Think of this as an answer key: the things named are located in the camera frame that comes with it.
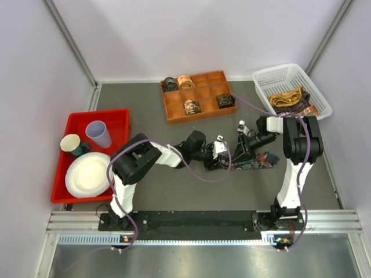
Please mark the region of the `orange compartment tray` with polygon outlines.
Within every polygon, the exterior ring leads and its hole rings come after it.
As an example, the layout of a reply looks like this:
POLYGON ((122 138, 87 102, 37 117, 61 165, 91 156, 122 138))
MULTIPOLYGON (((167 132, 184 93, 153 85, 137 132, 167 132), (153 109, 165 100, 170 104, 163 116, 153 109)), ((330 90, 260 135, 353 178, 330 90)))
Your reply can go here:
POLYGON ((164 92, 163 80, 161 81, 163 103, 168 124, 181 124, 237 112, 236 102, 234 107, 225 109, 220 109, 217 105, 216 96, 224 93, 231 94, 231 88, 227 82, 224 71, 205 72, 190 75, 190 77, 195 87, 179 89, 173 92, 164 92), (202 110, 201 113, 193 115, 185 114, 184 103, 189 99, 199 101, 202 110))

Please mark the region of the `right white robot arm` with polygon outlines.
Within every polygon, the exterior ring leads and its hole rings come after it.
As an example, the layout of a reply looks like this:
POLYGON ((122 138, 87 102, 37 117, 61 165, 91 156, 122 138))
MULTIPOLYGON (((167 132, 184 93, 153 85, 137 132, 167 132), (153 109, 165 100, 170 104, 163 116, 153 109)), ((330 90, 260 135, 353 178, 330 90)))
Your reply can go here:
POLYGON ((259 231, 293 229, 300 223, 303 202, 301 193, 309 171, 322 156, 324 146, 317 118, 287 115, 261 116, 256 121, 257 131, 249 131, 244 122, 238 126, 238 143, 231 159, 234 170, 270 169, 279 162, 271 152, 256 153, 282 136, 286 170, 281 189, 269 213, 253 213, 253 224, 259 231))

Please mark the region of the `dark floral necktie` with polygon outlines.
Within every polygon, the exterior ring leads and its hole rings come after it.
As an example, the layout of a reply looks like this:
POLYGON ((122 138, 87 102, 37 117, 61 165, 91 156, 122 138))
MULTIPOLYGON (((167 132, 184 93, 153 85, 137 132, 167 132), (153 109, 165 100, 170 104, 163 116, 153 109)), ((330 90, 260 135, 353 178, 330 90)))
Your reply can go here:
POLYGON ((256 158, 253 162, 247 164, 232 164, 231 170, 257 170, 274 168, 280 161, 280 158, 272 152, 256 153, 256 158))

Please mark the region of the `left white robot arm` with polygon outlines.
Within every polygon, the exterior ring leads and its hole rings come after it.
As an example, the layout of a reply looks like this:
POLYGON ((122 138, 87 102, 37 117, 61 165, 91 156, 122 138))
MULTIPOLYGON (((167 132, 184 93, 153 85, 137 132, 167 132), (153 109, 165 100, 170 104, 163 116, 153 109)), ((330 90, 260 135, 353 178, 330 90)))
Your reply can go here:
POLYGON ((136 185, 151 168, 158 164, 173 169, 186 167, 193 160, 204 162, 207 170, 232 168, 232 156, 222 136, 207 144, 201 131, 193 131, 178 145, 165 145, 153 141, 139 133, 120 148, 110 159, 106 176, 112 188, 112 201, 108 215, 114 226, 126 229, 134 222, 130 213, 133 210, 133 195, 136 185))

